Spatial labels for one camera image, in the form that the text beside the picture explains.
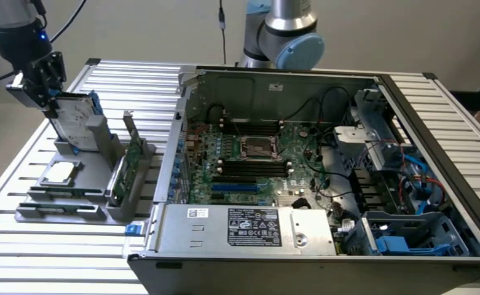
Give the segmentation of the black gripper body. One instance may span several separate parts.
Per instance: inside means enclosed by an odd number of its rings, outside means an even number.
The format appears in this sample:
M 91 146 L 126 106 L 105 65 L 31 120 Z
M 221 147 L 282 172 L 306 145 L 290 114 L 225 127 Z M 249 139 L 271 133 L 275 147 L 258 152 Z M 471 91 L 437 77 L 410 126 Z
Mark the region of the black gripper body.
M 46 57 L 53 50 L 41 20 L 16 28 L 0 28 L 0 56 L 22 71 L 27 65 Z

